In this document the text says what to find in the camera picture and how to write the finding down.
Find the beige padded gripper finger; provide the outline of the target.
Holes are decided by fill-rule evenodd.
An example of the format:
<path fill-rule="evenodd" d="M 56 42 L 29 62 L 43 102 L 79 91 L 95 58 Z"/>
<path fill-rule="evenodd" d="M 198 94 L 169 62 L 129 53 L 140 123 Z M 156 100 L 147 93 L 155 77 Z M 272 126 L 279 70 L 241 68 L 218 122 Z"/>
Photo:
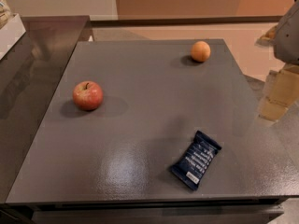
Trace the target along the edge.
<path fill-rule="evenodd" d="M 286 63 L 278 72 L 271 70 L 263 86 L 259 116 L 275 122 L 299 99 L 299 66 Z"/>

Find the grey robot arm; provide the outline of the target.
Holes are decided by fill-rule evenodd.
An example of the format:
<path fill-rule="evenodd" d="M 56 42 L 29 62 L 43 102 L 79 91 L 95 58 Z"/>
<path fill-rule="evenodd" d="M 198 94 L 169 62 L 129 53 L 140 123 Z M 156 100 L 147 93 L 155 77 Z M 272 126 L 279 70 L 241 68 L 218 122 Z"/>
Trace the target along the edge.
<path fill-rule="evenodd" d="M 280 19 L 273 49 L 285 65 L 269 72 L 258 111 L 261 118 L 276 122 L 299 99 L 299 1 Z"/>

